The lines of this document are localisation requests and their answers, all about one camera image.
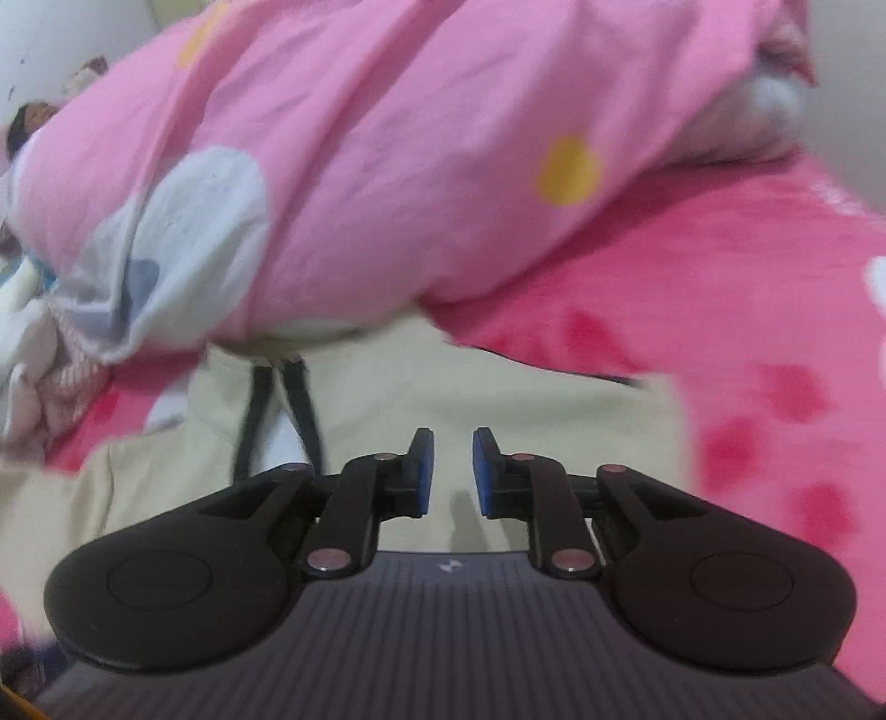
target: black cable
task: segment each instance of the black cable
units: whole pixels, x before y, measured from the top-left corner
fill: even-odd
[[[249,399],[246,419],[243,421],[243,427],[240,428],[240,441],[237,443],[237,454],[234,456],[233,482],[240,482],[252,475],[250,470],[255,443],[258,440],[273,390],[273,369],[258,365],[253,367],[253,392]]]
[[[323,455],[323,443],[317,428],[314,405],[307,392],[307,366],[304,360],[285,360],[281,368],[283,387],[289,401],[296,430],[299,432],[305,452],[311,461],[315,475],[326,473],[326,462]]]

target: white wall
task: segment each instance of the white wall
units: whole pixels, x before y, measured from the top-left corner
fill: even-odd
[[[157,32],[147,0],[0,0],[0,126],[56,98],[82,63],[131,52]]]
[[[151,0],[154,18],[160,27],[199,15],[213,0]]]
[[[811,0],[810,147],[886,211],[886,0]]]

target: yellow object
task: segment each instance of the yellow object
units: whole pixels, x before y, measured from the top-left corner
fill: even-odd
[[[551,205],[567,207],[590,198],[602,176],[602,164],[585,141],[577,135],[565,135],[548,149],[537,187]]]
[[[188,42],[184,44],[182,51],[178,55],[178,61],[175,63],[175,66],[179,70],[185,69],[197,59],[197,55],[200,54],[206,43],[212,39],[214,30],[224,16],[228,14],[228,10],[230,10],[230,3],[221,2],[212,5],[206,10],[203,22],[200,23],[200,26],[189,38]]]
[[[6,697],[8,697],[12,701],[12,704],[17,709],[21,710],[24,717],[28,718],[28,720],[49,720],[49,718],[42,712],[40,712],[40,710],[35,708],[29,702],[25,702],[18,695],[11,693],[9,690],[7,690],[5,687],[2,687],[1,685],[0,692],[5,693]]]

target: pink fabric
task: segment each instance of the pink fabric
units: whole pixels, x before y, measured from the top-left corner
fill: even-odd
[[[258,168],[249,188],[264,193],[267,218],[227,217],[245,189],[213,186],[213,219],[228,229],[195,227],[191,242],[153,248],[156,287],[178,293],[175,312],[186,313],[197,276],[181,273],[195,248],[266,219],[267,238],[243,246],[211,288],[199,283],[217,293],[214,307],[230,304],[226,317],[170,322],[145,341],[183,347],[204,330],[242,336],[301,318],[375,318],[422,294],[480,296],[655,162],[759,46],[784,50],[788,38],[804,55],[793,5],[218,0],[31,141],[13,227],[62,287],[75,286],[72,301],[104,297],[126,270],[97,267],[130,251],[140,260],[145,214],[170,213],[151,223],[171,231],[196,206],[149,207],[160,179],[225,148],[244,172]],[[217,181],[184,173],[177,197]],[[171,337],[184,326],[187,338]]]
[[[697,490],[850,571],[859,611],[838,665],[881,700],[886,322],[865,275],[884,227],[810,160],[668,170],[537,270],[435,310],[458,341],[528,364],[672,376]]]
[[[15,608],[0,592],[0,652],[20,645],[24,639],[21,621],[15,613]]]
[[[111,374],[105,365],[83,353],[64,317],[55,312],[52,315],[63,349],[59,351],[59,364],[36,385],[50,442],[77,426]]]
[[[200,355],[136,359],[113,369],[111,381],[74,430],[52,444],[46,466],[76,473],[99,445],[139,435],[164,392],[190,376]]]

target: bed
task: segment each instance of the bed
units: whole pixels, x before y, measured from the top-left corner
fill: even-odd
[[[646,175],[543,266],[433,315],[563,372],[674,379],[694,490],[832,553],[838,666],[886,698],[886,223],[808,156]]]
[[[523,84],[505,87],[507,63],[491,71],[495,63],[471,56],[462,74],[439,63],[452,57],[447,43],[462,47],[462,31],[485,14],[468,15],[460,26],[447,24],[443,5],[378,5],[328,4],[323,12],[338,15],[299,17],[305,27],[298,35],[295,19],[272,12],[271,0],[218,3],[124,60],[22,151],[16,229],[67,282],[56,299],[84,335],[91,333],[88,349],[115,363],[149,341],[154,350],[190,348],[217,333],[314,317],[318,309],[359,322],[424,292],[439,326],[464,345],[561,372],[667,375],[690,422],[692,489],[842,561],[858,586],[859,614],[839,665],[886,699],[878,641],[886,637],[886,560],[876,551],[886,540],[886,226],[802,154],[757,167],[641,175],[680,123],[747,68],[761,43],[783,49],[797,39],[796,25],[773,18],[802,3],[730,4],[735,15],[725,20],[712,4],[685,4],[706,24],[674,55],[657,35],[666,28],[644,23],[637,32],[651,33],[647,44],[662,41],[665,69],[642,52],[626,69],[618,62],[624,38],[616,37],[600,63],[614,68],[611,82],[598,90],[625,112],[582,128],[601,139],[594,147],[557,109],[572,85],[558,81],[556,63],[542,62],[550,47],[527,41],[527,54],[514,59],[513,38],[499,38],[502,56],[528,73]],[[615,8],[593,5],[602,15]],[[676,22],[670,8],[648,6],[668,27]],[[495,3],[482,7],[497,12]],[[568,67],[600,60],[592,43],[572,42],[576,26],[567,10],[584,8],[565,3],[562,15],[539,20],[548,40],[559,38],[551,47],[576,53]],[[312,5],[311,12],[321,11]],[[766,35],[764,25],[779,32]],[[290,48],[318,27],[339,32],[327,35],[335,42],[309,67]],[[403,46],[408,51],[388,54],[403,27],[416,32]],[[741,37],[732,27],[742,28]],[[785,28],[794,34],[780,34]],[[510,30],[535,37],[537,29],[527,21]],[[251,41],[260,31],[276,65],[260,62],[261,47]],[[364,31],[365,47],[355,51],[354,34]],[[721,55],[728,60],[722,65]],[[288,96],[273,83],[284,78],[286,87],[299,81],[314,88],[315,75],[335,69],[339,56],[346,67],[331,87],[340,95],[315,89],[313,109],[305,98],[279,100]],[[399,73],[396,82],[379,76],[377,62]],[[427,76],[406,67],[423,67]],[[668,73],[683,77],[680,71],[700,79],[665,82]],[[623,72],[642,79],[636,92],[616,82]],[[456,81],[465,76],[479,82],[464,86],[476,94],[469,127],[447,116],[441,125],[448,135],[438,137],[439,128],[423,124],[428,113],[412,112],[416,98],[437,99],[424,82],[431,76],[440,91],[462,87]],[[262,78],[278,91],[253,93],[264,87],[256,82]],[[583,77],[570,82],[594,95]],[[550,107],[529,91],[538,88],[556,95]],[[109,95],[126,102],[109,103]],[[489,132],[488,108],[478,98],[491,96],[515,111],[499,127],[519,129],[513,137]],[[649,97],[672,114],[647,126]],[[235,111],[239,122],[230,122]],[[633,134],[623,130],[631,123]],[[539,127],[556,135],[521,144],[521,133],[534,137]],[[125,131],[114,134],[118,128]],[[257,131],[268,128],[274,131]],[[451,175],[413,174],[416,157],[449,171],[453,156],[468,161],[455,163]],[[102,162],[91,161],[96,157]],[[385,162],[389,175],[379,170]],[[65,164],[78,177],[70,188],[52,182]],[[207,177],[213,181],[199,186]],[[170,208],[181,207],[181,222],[169,222]],[[561,245],[563,233],[577,227]],[[532,269],[501,286],[526,267]]]

